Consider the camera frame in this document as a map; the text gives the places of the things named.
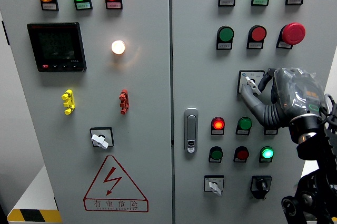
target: emergency stop button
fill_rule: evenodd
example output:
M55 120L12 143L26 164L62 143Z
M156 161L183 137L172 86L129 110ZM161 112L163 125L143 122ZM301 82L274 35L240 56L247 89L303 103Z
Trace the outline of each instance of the emergency stop button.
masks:
M305 27L300 23L285 25L279 35L277 48L292 49L293 45L299 44L305 37Z

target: green push button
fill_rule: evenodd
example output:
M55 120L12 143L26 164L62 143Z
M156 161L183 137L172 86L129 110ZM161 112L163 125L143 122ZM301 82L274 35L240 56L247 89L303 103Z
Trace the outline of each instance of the green push button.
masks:
M253 124L252 124L252 120L250 120L250 118L243 117L239 120L238 125L242 130L249 130L252 127Z
M230 41L233 38L233 36L234 36L234 32L229 27L223 28L219 33L219 38L224 42Z
M212 152L212 154L211 154L211 157L212 157L214 160L219 160L219 159L222 158L222 156L223 156L223 154L222 154L222 152L219 151L219 150L216 150L216 151Z

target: meter display screen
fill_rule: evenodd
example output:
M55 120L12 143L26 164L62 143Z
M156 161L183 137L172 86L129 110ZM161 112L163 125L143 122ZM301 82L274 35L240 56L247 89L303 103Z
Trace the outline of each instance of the meter display screen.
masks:
M70 33L38 33L45 59L74 59L74 47Z
M39 72L86 70L79 23L30 23L27 28Z

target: red push button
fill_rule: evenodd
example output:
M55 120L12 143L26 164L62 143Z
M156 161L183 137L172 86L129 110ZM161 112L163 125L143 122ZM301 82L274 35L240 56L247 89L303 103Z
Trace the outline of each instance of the red push button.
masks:
M252 31L252 39L256 42L264 40L266 35L267 31L263 27L257 27Z
M305 27L300 23L289 23L283 28L282 39L287 44L299 44L304 37Z
M246 160L249 157L249 153L246 150L241 150L237 153L237 158L239 160Z

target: electrical control cabinet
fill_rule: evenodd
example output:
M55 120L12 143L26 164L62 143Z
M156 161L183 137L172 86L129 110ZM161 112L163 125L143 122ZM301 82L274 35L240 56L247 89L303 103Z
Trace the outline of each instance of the electrical control cabinet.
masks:
M235 0L235 6L219 7L218 0L172 0L176 223L286 223L281 200L294 195L304 161L298 158L287 128L264 135L265 129L237 93L239 71L299 67L316 73L324 87L337 43L334 2L285 5L285 0L269 0L267 6L251 6L251 0ZM295 22L305 26L303 41L292 49L276 48L280 30ZM266 36L251 35L256 36L253 42L264 39L263 48L247 49L255 25L266 30ZM223 26L235 34L223 34L224 42L231 41L229 50L216 47ZM271 83L258 96L265 104L271 104L270 90ZM195 153L186 152L183 141L184 112L191 107L199 112ZM211 135L214 117L224 119L224 135ZM209 162L214 146L222 149L221 162ZM260 163L260 151L266 146L274 156ZM218 185L220 197L205 192L205 176L224 176L223 190ZM267 192L257 194L265 199L255 198L251 186L254 193Z
M0 0L63 223L285 223L281 199L304 161L287 128L257 122L238 83L299 67L324 86L335 2ZM32 49L34 23L80 27L80 72L71 50L55 54L74 45L62 47L62 30L37 33Z
M0 8L63 223L172 223L169 0L57 3L58 11L40 0L0 0ZM71 36L51 27L47 38L36 35L53 60L39 72L31 23L78 23L85 71L60 72L78 63L55 54L74 43L60 43Z

